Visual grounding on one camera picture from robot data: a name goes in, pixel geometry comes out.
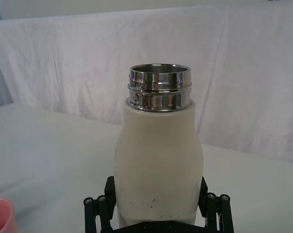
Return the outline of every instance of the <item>wall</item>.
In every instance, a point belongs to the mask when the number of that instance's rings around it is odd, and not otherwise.
[[[267,0],[0,0],[0,18],[31,18]]]

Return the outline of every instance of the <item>white table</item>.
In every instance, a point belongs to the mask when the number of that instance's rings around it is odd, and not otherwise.
[[[0,108],[0,197],[14,202],[20,233],[84,232],[82,201],[103,194],[120,129],[18,104]],[[293,232],[293,164],[203,151],[209,190],[231,197],[235,232]]]

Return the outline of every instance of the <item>black screw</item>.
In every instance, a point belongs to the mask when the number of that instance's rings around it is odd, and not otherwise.
[[[215,196],[214,196],[212,193],[209,193],[209,194],[208,194],[208,198],[210,198],[210,199],[215,199]]]
[[[91,202],[92,202],[92,199],[91,199],[91,198],[88,198],[88,199],[85,200],[85,203],[86,203],[86,204],[89,204],[89,203],[91,203]]]
[[[105,201],[105,196],[99,197],[99,201]]]
[[[222,196],[222,199],[223,199],[223,200],[229,200],[229,197],[226,196],[226,195],[223,195],[223,196]]]

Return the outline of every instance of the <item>stainless steel bottle neck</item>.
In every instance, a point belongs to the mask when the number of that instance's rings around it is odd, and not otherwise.
[[[190,68],[145,64],[130,68],[127,104],[146,112],[174,112],[191,105]]]

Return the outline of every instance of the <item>water bottle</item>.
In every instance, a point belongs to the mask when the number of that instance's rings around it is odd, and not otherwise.
[[[190,87],[186,66],[130,68],[115,155],[121,227],[145,221],[195,223],[203,155]]]

